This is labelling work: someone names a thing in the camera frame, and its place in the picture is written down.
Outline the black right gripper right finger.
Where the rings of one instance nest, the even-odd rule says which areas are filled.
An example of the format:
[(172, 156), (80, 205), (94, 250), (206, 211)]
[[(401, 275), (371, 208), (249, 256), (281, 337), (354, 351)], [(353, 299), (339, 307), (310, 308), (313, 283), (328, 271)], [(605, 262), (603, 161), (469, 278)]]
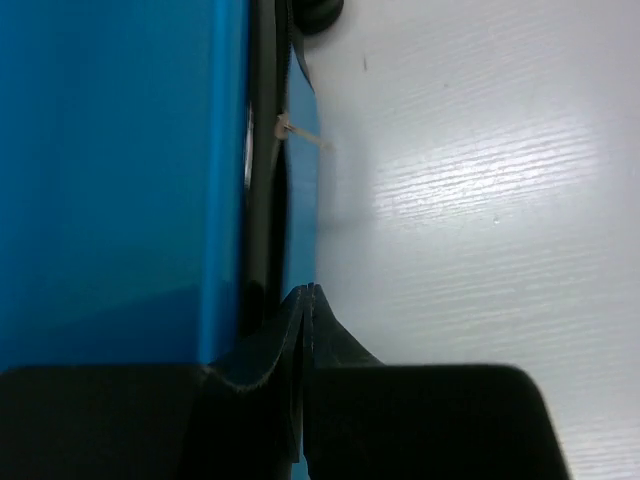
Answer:
[(387, 365), (318, 285), (304, 309), (303, 451), (313, 479), (566, 479), (532, 378), (504, 364)]

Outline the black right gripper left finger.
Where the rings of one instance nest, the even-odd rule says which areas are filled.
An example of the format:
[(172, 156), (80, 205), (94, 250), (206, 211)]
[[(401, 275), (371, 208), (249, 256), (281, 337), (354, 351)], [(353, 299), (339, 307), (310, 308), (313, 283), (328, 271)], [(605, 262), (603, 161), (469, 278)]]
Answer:
[(1, 376), (5, 479), (288, 479), (300, 456), (305, 290), (209, 364)]

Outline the blue kids suitcase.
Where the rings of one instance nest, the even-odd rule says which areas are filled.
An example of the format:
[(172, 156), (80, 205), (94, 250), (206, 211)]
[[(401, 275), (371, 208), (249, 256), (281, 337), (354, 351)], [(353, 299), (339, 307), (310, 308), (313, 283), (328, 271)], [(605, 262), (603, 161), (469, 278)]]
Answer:
[(314, 281), (340, 1), (1, 5), (1, 366), (206, 363)]

